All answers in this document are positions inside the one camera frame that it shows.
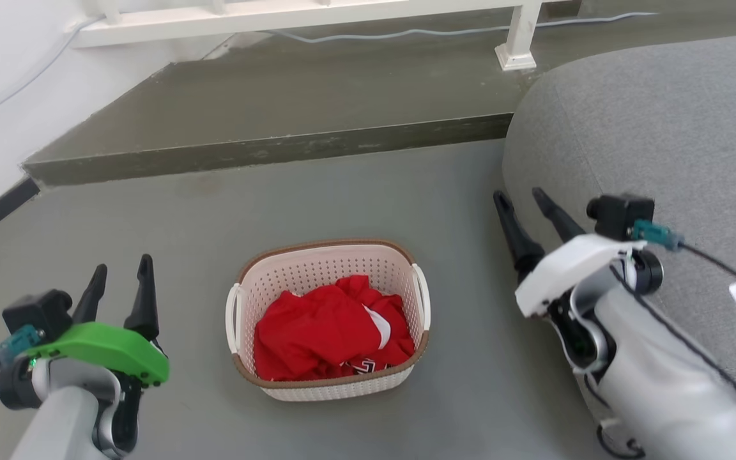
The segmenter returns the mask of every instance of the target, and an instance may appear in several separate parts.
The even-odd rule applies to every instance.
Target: black cable
[[[595,393],[595,389],[592,388],[592,385],[590,384],[590,374],[584,374],[584,387],[586,387],[586,389],[590,391],[590,395],[597,399],[599,403],[603,404],[605,408],[610,408],[610,405],[604,400],[604,398],[602,398],[598,393]]]
[[[720,260],[720,259],[718,259],[718,258],[716,258],[714,256],[710,256],[709,254],[704,253],[703,251],[699,250],[698,248],[693,247],[692,245],[688,245],[688,244],[686,244],[686,243],[684,243],[682,241],[678,243],[678,246],[679,247],[682,247],[684,250],[687,250],[687,251],[691,252],[692,254],[695,254],[696,256],[700,257],[701,259],[707,260],[708,262],[712,263],[716,267],[718,267],[721,270],[723,270],[725,273],[728,273],[731,276],[736,277],[736,270],[734,268],[731,268],[730,265],[726,264],[722,260]]]
[[[727,372],[725,372],[723,369],[721,369],[720,366],[715,364],[714,361],[712,361],[711,358],[709,358],[706,353],[702,352],[701,349],[699,349],[697,346],[695,346],[689,339],[684,337],[680,332],[675,329],[674,326],[669,324],[669,321],[665,320],[658,312],[652,308],[652,306],[647,303],[643,297],[634,291],[628,284],[626,284],[626,281],[621,277],[620,274],[618,274],[618,271],[615,269],[615,267],[610,267],[610,270],[613,272],[613,275],[615,275],[616,279],[623,285],[623,288],[632,294],[634,299],[642,306],[644,309],[646,309],[649,314],[652,315],[652,318],[655,318],[658,323],[663,324],[664,327],[666,327],[667,331],[678,338],[683,344],[690,349],[695,355],[698,355],[701,359],[703,359],[704,363],[706,363],[709,367],[711,367],[713,370],[715,370],[721,378],[723,378],[726,382],[728,382],[729,385],[736,391],[736,380],[732,378],[732,376],[728,375]]]
[[[638,458],[646,457],[646,452],[644,452],[642,448],[632,447],[632,441],[634,440],[630,440],[626,443],[626,447],[634,451],[633,454],[621,454],[621,452],[615,452],[604,439],[604,426],[598,425],[598,429],[595,430],[595,437],[598,438],[598,443],[601,445],[601,448],[604,449],[607,454],[615,458],[637,460]]]

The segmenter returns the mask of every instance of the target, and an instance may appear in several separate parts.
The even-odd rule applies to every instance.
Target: red clothing
[[[388,343],[367,308],[391,326]],[[398,366],[414,353],[399,295],[354,275],[302,297],[284,291],[254,329],[254,366],[268,381],[339,378]]]

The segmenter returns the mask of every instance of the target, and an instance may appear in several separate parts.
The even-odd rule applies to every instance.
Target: white wall
[[[0,0],[0,94],[64,40],[64,31],[96,14],[82,0]],[[131,0],[122,9],[182,6],[184,0]],[[0,105],[0,195],[24,177],[33,152],[114,101],[171,61],[201,58],[224,36],[182,38],[98,49],[68,49],[41,77]]]

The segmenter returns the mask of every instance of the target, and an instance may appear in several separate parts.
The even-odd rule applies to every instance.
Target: teal connector
[[[0,343],[0,364],[8,365],[15,357],[21,355],[42,341],[43,333],[26,324],[14,332],[11,337]]]
[[[683,235],[672,232],[669,227],[657,225],[643,219],[634,221],[632,239],[646,240],[652,244],[662,245],[666,250],[675,252],[680,250],[680,244],[684,241]]]

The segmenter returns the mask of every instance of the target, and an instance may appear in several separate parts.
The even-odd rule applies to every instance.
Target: basket handle
[[[417,288],[417,300],[420,305],[420,314],[422,315],[422,329],[430,330],[430,291],[427,290],[427,282],[424,280],[424,273],[417,264],[413,264],[414,285]]]
[[[240,349],[240,323],[243,317],[243,288],[234,283],[226,298],[226,341],[233,355]]]

